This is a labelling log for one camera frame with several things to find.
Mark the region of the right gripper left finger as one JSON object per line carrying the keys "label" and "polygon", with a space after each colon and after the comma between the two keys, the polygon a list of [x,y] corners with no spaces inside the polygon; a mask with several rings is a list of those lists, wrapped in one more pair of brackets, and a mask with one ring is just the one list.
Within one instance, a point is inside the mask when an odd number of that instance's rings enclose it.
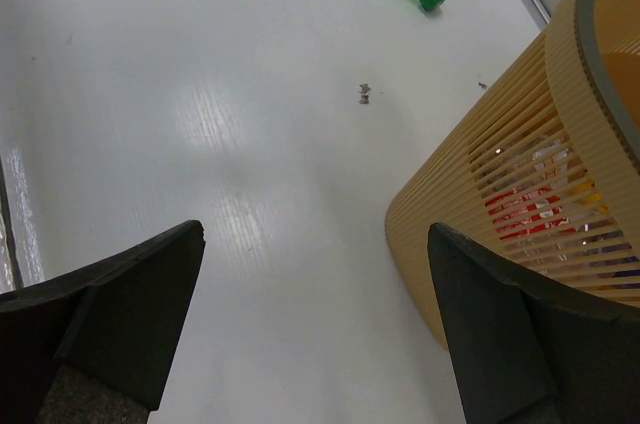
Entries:
{"label": "right gripper left finger", "polygon": [[205,249],[197,220],[1,296],[4,423],[145,423],[158,410]]}

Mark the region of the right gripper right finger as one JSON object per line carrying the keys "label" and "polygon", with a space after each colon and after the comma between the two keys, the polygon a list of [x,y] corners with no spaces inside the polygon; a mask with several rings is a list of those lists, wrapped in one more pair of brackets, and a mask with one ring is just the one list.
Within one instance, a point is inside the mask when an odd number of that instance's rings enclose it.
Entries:
{"label": "right gripper right finger", "polygon": [[639,311],[436,223],[427,251],[469,423],[636,423]]}

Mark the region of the clear bottle red label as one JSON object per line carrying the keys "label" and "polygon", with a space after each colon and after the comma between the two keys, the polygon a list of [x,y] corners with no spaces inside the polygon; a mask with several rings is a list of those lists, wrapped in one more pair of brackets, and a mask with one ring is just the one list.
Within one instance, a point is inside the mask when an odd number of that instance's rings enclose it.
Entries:
{"label": "clear bottle red label", "polygon": [[572,234],[576,229],[558,205],[560,197],[550,186],[512,189],[485,202],[488,215],[502,241],[531,236],[546,230],[559,229]]}

